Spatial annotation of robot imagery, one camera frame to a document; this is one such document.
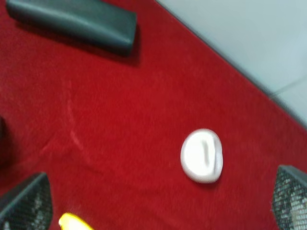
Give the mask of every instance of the gray floor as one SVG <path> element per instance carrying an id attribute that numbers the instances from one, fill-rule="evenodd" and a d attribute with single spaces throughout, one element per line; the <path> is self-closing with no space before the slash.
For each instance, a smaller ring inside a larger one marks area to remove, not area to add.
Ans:
<path id="1" fill-rule="evenodd" d="M 157 1 L 307 126 L 307 1 Z"/>

